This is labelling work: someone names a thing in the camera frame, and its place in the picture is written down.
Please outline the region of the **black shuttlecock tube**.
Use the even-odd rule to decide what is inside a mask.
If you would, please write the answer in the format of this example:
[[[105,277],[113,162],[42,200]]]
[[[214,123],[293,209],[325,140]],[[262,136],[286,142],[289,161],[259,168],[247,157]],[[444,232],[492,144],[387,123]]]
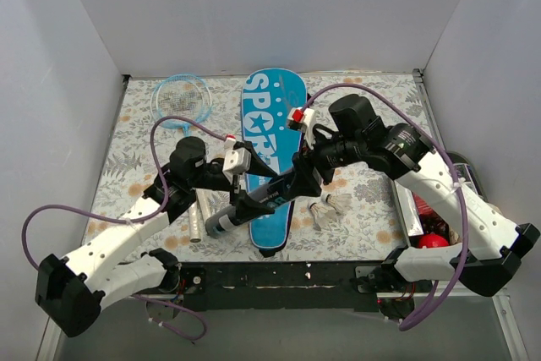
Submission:
[[[256,246],[275,247],[287,241],[294,200],[319,193],[320,185],[310,173],[293,168],[251,192],[241,190],[232,204],[205,221],[205,230],[209,236],[218,238],[248,224]]]

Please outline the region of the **white feather shuttlecock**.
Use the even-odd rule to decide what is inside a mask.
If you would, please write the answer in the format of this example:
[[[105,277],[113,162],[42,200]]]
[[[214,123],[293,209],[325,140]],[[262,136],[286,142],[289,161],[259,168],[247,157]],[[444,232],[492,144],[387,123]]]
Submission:
[[[350,194],[324,194],[322,201],[340,215],[345,214],[352,208],[352,196]]]
[[[308,211],[314,220],[314,229],[321,231],[324,227],[329,227],[338,218],[334,208],[321,203],[309,203]]]

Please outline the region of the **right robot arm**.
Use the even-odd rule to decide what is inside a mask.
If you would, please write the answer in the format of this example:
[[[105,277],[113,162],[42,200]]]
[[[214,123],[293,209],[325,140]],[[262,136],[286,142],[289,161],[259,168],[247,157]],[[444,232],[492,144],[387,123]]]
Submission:
[[[533,224],[504,217],[462,185],[443,148],[411,119],[386,126],[358,94],[336,100],[329,112],[337,127],[330,137],[317,134],[309,104],[287,117],[288,127],[307,141],[301,156],[325,181],[338,167],[364,162],[417,195],[461,238],[443,248],[394,249],[370,273],[372,284],[398,292],[421,280],[460,282],[491,297],[511,280],[540,237]]]

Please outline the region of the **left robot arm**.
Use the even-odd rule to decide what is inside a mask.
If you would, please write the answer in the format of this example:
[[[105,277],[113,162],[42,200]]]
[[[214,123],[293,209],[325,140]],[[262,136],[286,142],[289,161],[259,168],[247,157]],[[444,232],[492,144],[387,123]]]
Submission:
[[[172,224],[196,201],[198,189],[227,191],[234,208],[269,213],[238,186],[241,174],[273,178],[276,171],[249,141],[225,139],[225,157],[207,161],[205,142],[178,141],[169,162],[130,210],[87,244],[58,258],[48,255],[37,266],[36,303],[62,332],[75,337],[101,311],[145,289],[171,293],[179,285],[177,257],[154,249],[129,264],[123,259],[146,239]]]

